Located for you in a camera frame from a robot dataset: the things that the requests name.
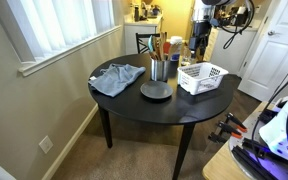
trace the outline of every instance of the folded towel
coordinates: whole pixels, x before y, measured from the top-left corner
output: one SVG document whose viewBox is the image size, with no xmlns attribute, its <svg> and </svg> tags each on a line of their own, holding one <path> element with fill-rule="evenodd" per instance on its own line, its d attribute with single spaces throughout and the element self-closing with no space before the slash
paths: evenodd
<svg viewBox="0 0 288 180">
<path fill-rule="evenodd" d="M 138 68 L 129 64 L 110 64 L 108 69 L 102 69 L 101 72 L 104 74 L 96 79 L 89 80 L 88 83 L 101 93 L 115 97 L 145 72 L 145 67 Z"/>
</svg>

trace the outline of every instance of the white window frame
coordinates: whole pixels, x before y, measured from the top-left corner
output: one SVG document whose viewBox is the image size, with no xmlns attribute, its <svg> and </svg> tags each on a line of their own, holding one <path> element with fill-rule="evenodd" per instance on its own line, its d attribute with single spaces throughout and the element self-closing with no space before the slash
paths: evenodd
<svg viewBox="0 0 288 180">
<path fill-rule="evenodd" d="M 47 59 L 37 60 L 34 58 L 23 34 L 21 33 L 21 29 L 18 26 L 17 21 L 6 0 L 0 0 L 0 22 L 5 29 L 11 44 L 13 45 L 14 51 L 22 63 L 22 66 L 18 69 L 18 71 L 21 72 L 24 77 L 121 29 L 121 25 L 117 25 L 110 30 L 97 34 L 96 36 L 81 42 L 76 46 L 70 47 L 64 52 L 48 57 Z"/>
</svg>

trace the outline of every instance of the baseboard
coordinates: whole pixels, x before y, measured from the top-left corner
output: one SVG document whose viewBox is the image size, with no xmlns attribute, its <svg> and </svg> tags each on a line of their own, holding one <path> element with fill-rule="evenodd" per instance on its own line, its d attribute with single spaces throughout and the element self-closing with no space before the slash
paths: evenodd
<svg viewBox="0 0 288 180">
<path fill-rule="evenodd" d="M 56 172 L 57 168 L 61 165 L 63 162 L 64 158 L 68 154 L 68 152 L 71 150 L 77 139 L 80 137 L 80 135 L 83 133 L 85 130 L 86 126 L 89 124 L 89 122 L 92 120 L 94 117 L 95 113 L 98 110 L 97 104 L 94 106 L 94 108 L 91 110 L 91 112 L 87 115 L 81 126 L 77 129 L 75 134 L 72 136 L 72 138 L 69 140 L 69 142 L 66 144 L 60 155 L 56 158 L 52 166 L 48 169 L 48 171 L 45 173 L 43 176 L 42 180 L 50 180 L 54 173 Z"/>
</svg>

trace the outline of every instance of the black table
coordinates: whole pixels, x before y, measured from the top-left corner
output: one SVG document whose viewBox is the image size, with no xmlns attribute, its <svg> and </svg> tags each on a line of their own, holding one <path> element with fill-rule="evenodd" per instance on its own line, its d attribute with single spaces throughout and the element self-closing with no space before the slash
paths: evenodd
<svg viewBox="0 0 288 180">
<path fill-rule="evenodd" d="M 140 90 L 142 84 L 150 81 L 151 59 L 148 54 L 127 55 L 112 59 L 97 67 L 91 76 L 98 77 L 101 75 L 100 70 L 107 69 L 111 63 L 145 67 L 146 71 L 114 98 L 92 90 L 89 85 L 90 93 L 98 103 L 107 146 L 111 148 L 113 145 L 109 112 L 144 123 L 183 125 L 173 173 L 173 179 L 177 179 L 195 124 L 217 116 L 230 105 L 233 98 L 230 82 L 224 76 L 217 89 L 192 96 L 177 84 L 179 62 L 171 62 L 167 84 L 172 87 L 173 94 L 166 99 L 153 100 L 144 96 Z"/>
</svg>

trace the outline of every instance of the metal cup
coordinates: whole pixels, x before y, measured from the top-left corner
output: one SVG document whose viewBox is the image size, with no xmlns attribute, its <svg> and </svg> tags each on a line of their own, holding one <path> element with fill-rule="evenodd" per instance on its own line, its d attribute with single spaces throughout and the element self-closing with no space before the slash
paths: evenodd
<svg viewBox="0 0 288 180">
<path fill-rule="evenodd" d="M 167 81 L 170 61 L 151 59 L 151 79 L 153 81 Z"/>
</svg>

